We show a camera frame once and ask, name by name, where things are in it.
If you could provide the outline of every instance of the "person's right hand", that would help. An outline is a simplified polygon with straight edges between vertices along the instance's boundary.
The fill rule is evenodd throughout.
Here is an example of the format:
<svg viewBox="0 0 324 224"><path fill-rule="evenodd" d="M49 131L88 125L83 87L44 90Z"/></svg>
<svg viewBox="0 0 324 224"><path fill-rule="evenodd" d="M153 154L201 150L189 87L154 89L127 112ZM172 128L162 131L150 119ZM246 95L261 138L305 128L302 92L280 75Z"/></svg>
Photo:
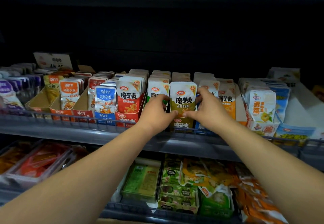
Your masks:
<svg viewBox="0 0 324 224"><path fill-rule="evenodd" d="M197 93L200 94L196 100L200 103L198 111L187 111L183 117L197 120L210 131L219 133L222 129L234 120L225 110L223 104L205 87L199 87Z"/></svg>

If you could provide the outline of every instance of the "dark background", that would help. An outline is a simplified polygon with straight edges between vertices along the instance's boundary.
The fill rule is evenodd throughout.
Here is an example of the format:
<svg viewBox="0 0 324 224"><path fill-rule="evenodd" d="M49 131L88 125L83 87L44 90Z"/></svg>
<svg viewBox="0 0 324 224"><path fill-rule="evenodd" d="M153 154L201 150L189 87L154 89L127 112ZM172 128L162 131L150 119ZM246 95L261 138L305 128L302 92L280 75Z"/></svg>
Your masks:
<svg viewBox="0 0 324 224"><path fill-rule="evenodd" d="M1 65L73 52L96 71L131 68L266 77L301 68L322 84L323 1L0 0Z"/></svg>

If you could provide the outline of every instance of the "price tag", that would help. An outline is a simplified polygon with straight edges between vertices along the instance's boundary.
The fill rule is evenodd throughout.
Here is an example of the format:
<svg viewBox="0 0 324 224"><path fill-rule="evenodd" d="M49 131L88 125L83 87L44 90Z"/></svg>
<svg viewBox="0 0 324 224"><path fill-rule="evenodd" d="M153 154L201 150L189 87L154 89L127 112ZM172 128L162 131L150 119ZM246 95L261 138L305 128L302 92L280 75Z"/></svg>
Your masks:
<svg viewBox="0 0 324 224"><path fill-rule="evenodd" d="M34 52L34 57L39 67L59 69L62 66L73 69L70 56L68 54L56 54L45 52Z"/></svg>

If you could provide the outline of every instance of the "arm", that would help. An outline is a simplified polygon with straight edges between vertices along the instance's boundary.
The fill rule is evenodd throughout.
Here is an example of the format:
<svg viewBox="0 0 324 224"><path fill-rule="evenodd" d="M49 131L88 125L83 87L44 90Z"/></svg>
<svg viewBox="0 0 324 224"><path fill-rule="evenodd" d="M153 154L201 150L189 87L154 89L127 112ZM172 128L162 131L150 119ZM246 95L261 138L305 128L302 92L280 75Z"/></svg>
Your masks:
<svg viewBox="0 0 324 224"><path fill-rule="evenodd" d="M147 141L176 116L163 111L163 99L151 98L136 125L0 208L2 223L94 223Z"/></svg>
<svg viewBox="0 0 324 224"><path fill-rule="evenodd" d="M324 223L324 174L234 121L206 88L186 115L219 134L265 188L289 223Z"/></svg>

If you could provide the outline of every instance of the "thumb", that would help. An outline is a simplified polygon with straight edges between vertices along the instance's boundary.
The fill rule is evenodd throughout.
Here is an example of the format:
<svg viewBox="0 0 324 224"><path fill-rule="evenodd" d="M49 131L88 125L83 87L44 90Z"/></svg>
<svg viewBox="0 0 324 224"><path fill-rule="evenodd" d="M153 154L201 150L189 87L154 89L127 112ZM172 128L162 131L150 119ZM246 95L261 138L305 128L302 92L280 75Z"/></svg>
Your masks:
<svg viewBox="0 0 324 224"><path fill-rule="evenodd" d="M196 120L199 111L186 111L182 115L183 117L188 117Z"/></svg>
<svg viewBox="0 0 324 224"><path fill-rule="evenodd" d="M169 113L169 118L170 120L173 120L176 116L178 115L178 111L177 110L173 110Z"/></svg>

